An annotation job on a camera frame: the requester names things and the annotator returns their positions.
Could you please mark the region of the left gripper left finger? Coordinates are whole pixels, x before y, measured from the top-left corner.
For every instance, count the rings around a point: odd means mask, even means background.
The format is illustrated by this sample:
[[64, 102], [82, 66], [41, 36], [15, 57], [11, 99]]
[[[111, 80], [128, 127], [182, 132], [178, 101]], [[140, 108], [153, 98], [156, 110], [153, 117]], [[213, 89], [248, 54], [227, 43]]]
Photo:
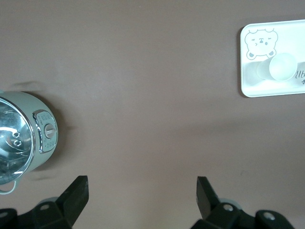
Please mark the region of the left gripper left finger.
[[89, 200], [87, 176], [78, 176], [56, 199], [45, 200], [23, 214], [22, 229], [71, 229]]

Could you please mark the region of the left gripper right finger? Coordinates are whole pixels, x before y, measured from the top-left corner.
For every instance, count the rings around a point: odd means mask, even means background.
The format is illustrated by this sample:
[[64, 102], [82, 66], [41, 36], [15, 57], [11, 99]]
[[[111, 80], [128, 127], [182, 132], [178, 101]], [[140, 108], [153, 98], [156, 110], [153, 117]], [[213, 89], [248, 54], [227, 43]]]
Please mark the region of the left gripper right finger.
[[202, 218], [193, 229], [292, 229], [293, 225], [282, 214], [259, 210], [250, 216], [235, 204], [221, 201], [207, 177], [198, 177], [196, 198]]

